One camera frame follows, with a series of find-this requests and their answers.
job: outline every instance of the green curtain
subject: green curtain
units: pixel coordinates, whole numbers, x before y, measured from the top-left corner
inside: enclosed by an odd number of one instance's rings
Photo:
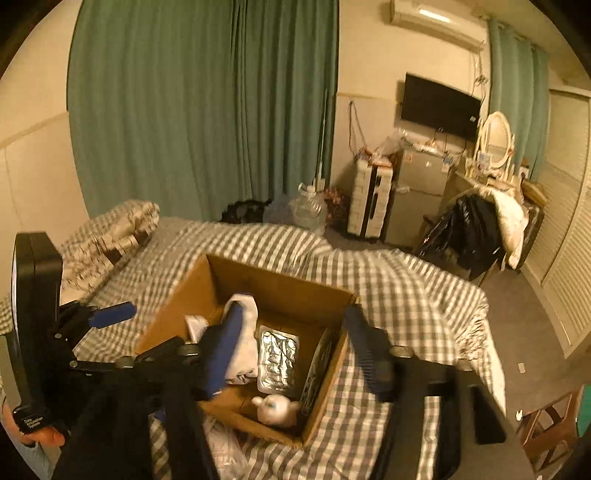
[[[496,19],[488,22],[491,42],[491,112],[501,111],[515,134],[513,163],[524,158],[535,180],[544,162],[548,128],[548,55]]]
[[[219,220],[295,193],[318,157],[328,178],[338,16],[337,0],[84,0],[67,106],[89,213],[134,197]]]

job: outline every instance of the silver refrigerator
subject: silver refrigerator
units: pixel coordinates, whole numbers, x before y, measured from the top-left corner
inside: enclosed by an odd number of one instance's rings
[[[398,177],[392,181],[392,199],[385,235],[391,245],[416,247],[424,215],[437,215],[449,172],[443,157],[406,148],[401,155]]]

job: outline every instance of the white closet door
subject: white closet door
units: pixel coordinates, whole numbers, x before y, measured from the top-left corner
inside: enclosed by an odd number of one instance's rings
[[[538,282],[548,274],[569,230],[581,191],[589,145],[589,102],[570,93],[550,95],[546,158],[539,182],[549,203],[528,256]]]
[[[568,357],[588,343],[591,332],[591,99],[558,91],[550,98],[539,179],[550,202],[528,266],[554,310],[554,328]]]

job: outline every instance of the black bag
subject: black bag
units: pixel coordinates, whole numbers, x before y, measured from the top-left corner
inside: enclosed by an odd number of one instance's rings
[[[460,197],[425,236],[417,256],[441,254],[451,248],[469,280],[487,271],[505,256],[495,206],[477,195]]]

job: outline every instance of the gingham bed sheet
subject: gingham bed sheet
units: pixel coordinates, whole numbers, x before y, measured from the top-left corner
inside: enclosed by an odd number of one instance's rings
[[[101,234],[136,206],[126,202],[91,220],[60,248],[63,255],[91,235]],[[226,225],[161,218],[149,244],[95,294],[106,307],[132,301],[137,315],[127,322],[91,330],[78,344],[79,359],[114,361],[133,354],[135,342],[202,253],[214,253],[357,294],[368,320],[390,341],[411,346],[426,360],[451,364],[469,358],[492,388],[486,347],[488,304],[482,290],[397,250],[342,251],[325,239],[284,225]],[[0,333],[11,327],[9,303],[0,306]],[[363,381],[351,348],[329,393],[326,414],[304,450],[250,439],[245,446],[249,479],[366,478],[375,462],[388,407],[377,403]],[[418,477],[432,477],[439,402],[426,399]],[[171,478],[165,431],[151,419],[155,478]]]

